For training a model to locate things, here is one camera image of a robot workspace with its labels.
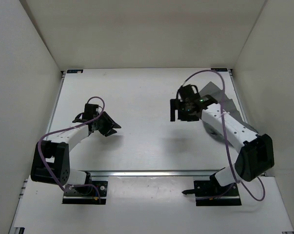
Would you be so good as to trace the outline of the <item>grey pleated skirt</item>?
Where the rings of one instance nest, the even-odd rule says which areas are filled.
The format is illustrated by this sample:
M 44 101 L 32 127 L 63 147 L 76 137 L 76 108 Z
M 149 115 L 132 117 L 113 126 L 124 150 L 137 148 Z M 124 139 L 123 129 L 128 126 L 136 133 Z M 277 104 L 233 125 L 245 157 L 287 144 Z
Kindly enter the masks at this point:
M 217 102 L 220 102 L 222 99 L 222 90 L 211 81 L 199 91 L 199 94 L 201 96 L 210 95 Z M 254 127 L 252 127 L 250 124 L 243 121 L 241 113 L 237 109 L 233 99 L 228 98 L 227 95 L 225 95 L 223 107 L 226 112 L 228 112 L 234 119 L 236 119 L 244 127 L 246 127 L 249 130 L 252 130 L 258 134 L 258 131 Z M 224 137 L 214 127 L 212 127 L 210 124 L 208 124 L 206 122 L 203 122 L 203 127 L 204 127 L 205 131 L 215 141 L 220 142 L 220 143 L 224 143 Z

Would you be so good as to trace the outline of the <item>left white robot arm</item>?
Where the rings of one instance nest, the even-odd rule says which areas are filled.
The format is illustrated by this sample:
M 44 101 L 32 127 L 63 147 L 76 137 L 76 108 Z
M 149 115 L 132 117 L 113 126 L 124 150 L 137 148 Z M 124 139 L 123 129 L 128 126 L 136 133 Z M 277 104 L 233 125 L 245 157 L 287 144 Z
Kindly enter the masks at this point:
M 80 113 L 72 125 L 65 130 L 56 131 L 55 137 L 39 141 L 35 148 L 30 177 L 35 182 L 57 184 L 62 189 L 68 185 L 76 187 L 81 194 L 91 192 L 93 182 L 89 172 L 72 169 L 69 154 L 71 150 L 90 136 L 99 131 L 105 137 L 117 133 L 117 124 L 105 111 Z

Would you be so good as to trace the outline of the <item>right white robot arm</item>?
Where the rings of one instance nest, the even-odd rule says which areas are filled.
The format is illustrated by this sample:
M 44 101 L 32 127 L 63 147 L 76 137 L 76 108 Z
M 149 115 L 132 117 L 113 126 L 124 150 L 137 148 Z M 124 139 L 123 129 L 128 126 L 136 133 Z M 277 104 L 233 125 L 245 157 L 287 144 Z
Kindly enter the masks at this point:
M 238 157 L 232 166 L 211 176 L 209 189 L 221 195 L 227 185 L 236 181 L 250 182 L 274 166 L 273 141 L 267 134 L 259 135 L 221 110 L 220 103 L 210 95 L 194 101 L 170 100 L 170 121 L 199 121 L 210 125 L 235 148 Z

